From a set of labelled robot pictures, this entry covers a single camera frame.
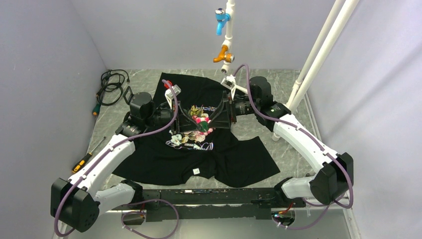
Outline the black floral print t-shirt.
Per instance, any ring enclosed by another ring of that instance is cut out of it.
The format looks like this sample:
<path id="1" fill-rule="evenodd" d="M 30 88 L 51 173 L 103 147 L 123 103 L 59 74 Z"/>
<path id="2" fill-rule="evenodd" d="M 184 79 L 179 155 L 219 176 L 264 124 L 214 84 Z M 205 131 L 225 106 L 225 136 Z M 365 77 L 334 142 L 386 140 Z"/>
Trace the black floral print t-shirt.
<path id="1" fill-rule="evenodd" d="M 208 118 L 227 89 L 205 77 L 162 73 L 153 102 L 166 103 L 164 81 L 181 88 L 177 98 L 195 120 Z M 246 187 L 279 173 L 279 167 L 259 137 L 238 140 L 229 129 L 173 134 L 169 129 L 134 140 L 135 151 L 114 175 L 160 186 L 185 184 L 193 176 L 234 188 Z"/>

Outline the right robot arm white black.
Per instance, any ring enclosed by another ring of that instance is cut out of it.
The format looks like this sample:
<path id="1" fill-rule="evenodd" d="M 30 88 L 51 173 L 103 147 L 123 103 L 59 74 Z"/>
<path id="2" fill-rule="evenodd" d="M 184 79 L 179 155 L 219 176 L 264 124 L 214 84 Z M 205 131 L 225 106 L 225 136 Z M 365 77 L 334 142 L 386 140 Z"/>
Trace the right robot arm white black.
<path id="1" fill-rule="evenodd" d="M 230 93 L 223 94 L 216 111 L 210 116 L 210 127 L 229 128 L 237 116 L 254 114 L 274 138 L 281 137 L 293 146 L 315 172 L 314 176 L 289 177 L 279 182 L 274 187 L 277 205 L 285 207 L 294 199 L 303 198 L 314 198 L 323 206 L 338 204 L 341 196 L 353 188 L 353 158 L 324 145 L 283 103 L 275 101 L 266 78 L 253 77 L 244 88 L 230 75 L 221 84 Z"/>

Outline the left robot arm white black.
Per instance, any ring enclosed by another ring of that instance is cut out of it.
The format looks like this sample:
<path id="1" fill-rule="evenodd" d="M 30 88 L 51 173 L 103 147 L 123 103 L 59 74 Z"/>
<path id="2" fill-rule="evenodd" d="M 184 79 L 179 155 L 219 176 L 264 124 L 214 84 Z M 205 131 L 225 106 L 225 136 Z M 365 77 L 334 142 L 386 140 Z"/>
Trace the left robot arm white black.
<path id="1" fill-rule="evenodd" d="M 147 132 L 141 129 L 143 119 L 135 123 L 123 123 L 102 151 L 87 166 L 67 180 L 58 178 L 51 186 L 50 213 L 54 217 L 54 232 L 66 237 L 74 230 L 87 231 L 104 212 L 126 204 L 130 209 L 142 205 L 141 187 L 131 182 L 100 191 L 101 183 L 135 151 L 134 140 L 154 135 L 169 127 L 178 128 L 182 113 L 178 94 L 174 87 L 165 92 L 170 115 L 161 128 Z"/>

